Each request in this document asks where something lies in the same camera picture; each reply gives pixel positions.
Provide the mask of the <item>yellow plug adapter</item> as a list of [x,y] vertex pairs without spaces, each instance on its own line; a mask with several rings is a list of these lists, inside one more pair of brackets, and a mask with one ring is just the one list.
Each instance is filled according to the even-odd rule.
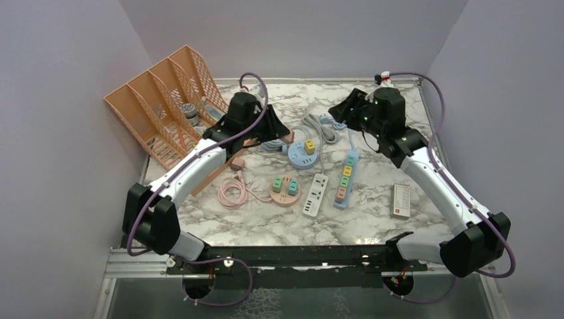
[[308,139],[304,141],[304,150],[308,156],[313,155],[315,153],[315,143],[312,139]]
[[353,167],[350,165],[346,165],[343,168],[342,175],[344,177],[350,177],[352,175],[352,172],[353,172]]

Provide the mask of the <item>teal plug adapter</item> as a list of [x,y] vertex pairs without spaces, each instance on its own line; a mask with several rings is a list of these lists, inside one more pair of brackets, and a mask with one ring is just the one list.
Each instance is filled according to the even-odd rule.
[[298,192],[299,192],[299,182],[296,179],[290,179],[287,188],[288,195],[296,196]]
[[346,158],[346,161],[345,161],[345,165],[354,167],[354,165],[356,164],[356,161],[357,161],[356,156],[348,155],[347,158]]

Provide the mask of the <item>green plug adapter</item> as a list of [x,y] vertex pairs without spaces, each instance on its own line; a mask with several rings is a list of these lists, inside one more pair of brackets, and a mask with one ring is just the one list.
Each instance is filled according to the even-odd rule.
[[344,189],[347,189],[349,187],[349,183],[351,181],[351,178],[348,176],[342,176],[339,182],[339,187],[342,187]]
[[283,186],[283,178],[280,176],[277,176],[272,183],[272,192],[274,193],[280,193],[282,190],[282,186]]

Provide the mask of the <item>pink plug adapter small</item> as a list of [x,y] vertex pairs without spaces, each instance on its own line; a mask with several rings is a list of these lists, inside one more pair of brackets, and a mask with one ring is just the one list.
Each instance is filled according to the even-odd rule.
[[347,198],[347,188],[339,187],[335,194],[335,202],[343,203],[346,198]]

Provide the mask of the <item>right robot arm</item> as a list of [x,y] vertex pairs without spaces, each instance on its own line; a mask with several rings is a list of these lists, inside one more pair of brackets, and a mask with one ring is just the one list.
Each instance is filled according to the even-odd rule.
[[446,220],[453,236],[412,233],[396,238],[384,252],[384,263],[400,270],[410,261],[444,265],[454,276],[464,278],[499,259],[511,221],[503,213],[493,214],[470,194],[438,161],[428,140],[406,125],[406,101],[396,88],[376,89],[372,98],[357,88],[344,101],[329,108],[333,119],[348,128],[375,137],[377,152],[408,175],[430,198]]

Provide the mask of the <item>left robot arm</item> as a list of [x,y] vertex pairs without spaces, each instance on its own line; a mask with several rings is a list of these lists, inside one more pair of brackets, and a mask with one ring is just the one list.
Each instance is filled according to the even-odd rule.
[[178,208],[211,173],[227,163],[247,140],[259,143],[289,136],[272,105],[247,92],[237,92],[227,112],[208,128],[196,147],[165,175],[150,185],[135,183],[126,196],[122,230],[131,255],[133,241],[159,255],[184,258],[190,271],[209,264],[206,243],[180,228]]

